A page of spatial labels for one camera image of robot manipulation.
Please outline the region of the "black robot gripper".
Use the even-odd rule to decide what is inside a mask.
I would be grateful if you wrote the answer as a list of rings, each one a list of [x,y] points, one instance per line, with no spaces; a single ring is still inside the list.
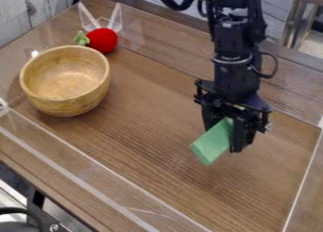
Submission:
[[[202,107],[205,130],[224,118],[233,120],[230,153],[240,153],[253,143],[256,131],[264,133],[268,128],[272,107],[257,93],[261,80],[272,78],[263,72],[264,56],[269,53],[216,54],[213,79],[196,81],[194,102]]]

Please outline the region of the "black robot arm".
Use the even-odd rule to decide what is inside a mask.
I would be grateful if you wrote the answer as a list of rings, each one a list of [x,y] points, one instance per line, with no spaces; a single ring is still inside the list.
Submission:
[[[202,107],[206,128],[224,118],[233,122],[229,151],[239,153],[252,144],[255,135],[267,131],[272,112],[257,94],[261,81],[276,75],[263,71],[263,57],[269,53],[260,48],[267,38],[261,0],[161,1],[176,11],[196,6],[206,18],[214,43],[214,76],[196,81],[194,102]]]

